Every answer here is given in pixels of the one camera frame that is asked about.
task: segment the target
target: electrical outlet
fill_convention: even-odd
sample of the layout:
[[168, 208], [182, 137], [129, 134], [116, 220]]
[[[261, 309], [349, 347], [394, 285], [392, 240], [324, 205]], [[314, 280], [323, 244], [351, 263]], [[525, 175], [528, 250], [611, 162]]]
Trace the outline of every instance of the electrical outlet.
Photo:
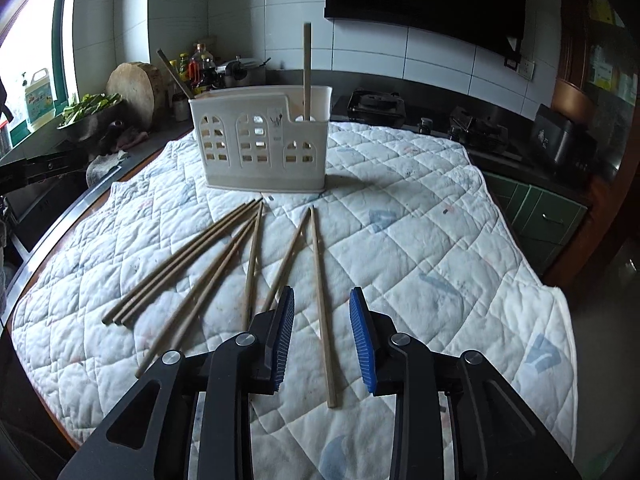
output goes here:
[[535, 62], [523, 57], [518, 65], [518, 75], [521, 75], [524, 79], [531, 81], [533, 79], [533, 70], [535, 67]]

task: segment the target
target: stove burner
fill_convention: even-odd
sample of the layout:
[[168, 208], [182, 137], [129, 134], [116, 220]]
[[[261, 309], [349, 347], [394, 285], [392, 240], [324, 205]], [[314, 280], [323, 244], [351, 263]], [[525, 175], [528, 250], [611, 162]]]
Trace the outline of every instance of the stove burner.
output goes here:
[[347, 115], [351, 121], [391, 128], [401, 128], [406, 119], [404, 101], [398, 94], [363, 89], [351, 95]]
[[464, 108], [457, 107], [453, 110], [449, 122], [449, 139], [464, 146], [502, 153], [509, 143], [505, 127], [475, 118]]

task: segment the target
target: plastic jug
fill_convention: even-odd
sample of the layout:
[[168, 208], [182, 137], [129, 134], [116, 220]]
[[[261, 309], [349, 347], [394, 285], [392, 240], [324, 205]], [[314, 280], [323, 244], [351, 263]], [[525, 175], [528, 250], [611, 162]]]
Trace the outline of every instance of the plastic jug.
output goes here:
[[49, 70], [43, 68], [33, 75], [31, 84], [24, 88], [24, 101], [27, 105], [27, 128], [31, 133], [56, 116]]

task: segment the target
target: green cabinet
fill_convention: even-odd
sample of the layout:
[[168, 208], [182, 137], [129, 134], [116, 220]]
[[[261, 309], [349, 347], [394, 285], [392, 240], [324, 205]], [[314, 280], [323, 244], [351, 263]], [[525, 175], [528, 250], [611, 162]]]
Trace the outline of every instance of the green cabinet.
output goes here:
[[484, 179], [487, 187], [500, 203], [506, 219], [513, 222], [527, 195], [529, 185], [493, 173], [485, 173]]
[[484, 178], [531, 267], [542, 274], [574, 235], [587, 208], [546, 189], [493, 173], [485, 173]]

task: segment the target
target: black clamp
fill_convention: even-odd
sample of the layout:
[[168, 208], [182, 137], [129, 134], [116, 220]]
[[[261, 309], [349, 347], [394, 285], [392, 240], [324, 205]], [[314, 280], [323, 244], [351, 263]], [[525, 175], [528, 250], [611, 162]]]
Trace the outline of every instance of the black clamp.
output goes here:
[[294, 295], [213, 352], [169, 350], [122, 397], [60, 473], [59, 480], [187, 478], [200, 392], [206, 392], [198, 480], [252, 480], [249, 394], [273, 395], [284, 378]]
[[567, 455], [511, 385], [478, 351], [431, 352], [370, 312], [361, 288], [350, 317], [362, 380], [396, 395], [390, 480], [444, 477], [438, 392], [449, 400], [456, 480], [580, 480]]

